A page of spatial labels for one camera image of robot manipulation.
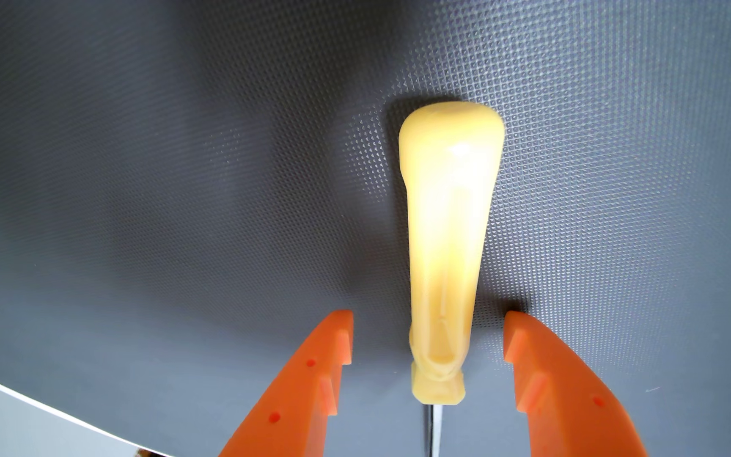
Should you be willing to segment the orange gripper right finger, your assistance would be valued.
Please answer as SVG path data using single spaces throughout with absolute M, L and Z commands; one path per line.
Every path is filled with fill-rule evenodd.
M 647 456 L 612 390 L 549 327 L 520 311 L 503 323 L 515 402 L 526 413 L 531 456 Z

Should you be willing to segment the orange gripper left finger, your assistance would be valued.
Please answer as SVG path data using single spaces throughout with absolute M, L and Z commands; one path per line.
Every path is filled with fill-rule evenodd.
M 338 413 L 342 368 L 352 362 L 353 313 L 332 311 L 304 340 L 220 456 L 323 456 Z

